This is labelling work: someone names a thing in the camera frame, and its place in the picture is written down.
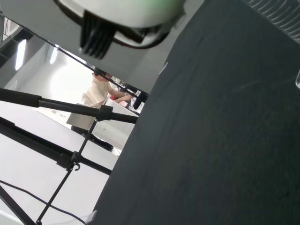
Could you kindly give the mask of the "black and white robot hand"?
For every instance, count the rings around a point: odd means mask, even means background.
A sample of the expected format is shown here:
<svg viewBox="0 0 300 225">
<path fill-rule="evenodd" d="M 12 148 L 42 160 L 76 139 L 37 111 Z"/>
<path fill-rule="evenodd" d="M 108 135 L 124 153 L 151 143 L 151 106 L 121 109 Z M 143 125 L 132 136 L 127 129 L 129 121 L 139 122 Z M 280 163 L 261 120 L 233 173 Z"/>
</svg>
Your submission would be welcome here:
<svg viewBox="0 0 300 225">
<path fill-rule="evenodd" d="M 159 45 L 185 15 L 184 0 L 56 0 L 81 26 L 80 52 L 102 59 L 113 42 L 132 49 Z"/>
</svg>

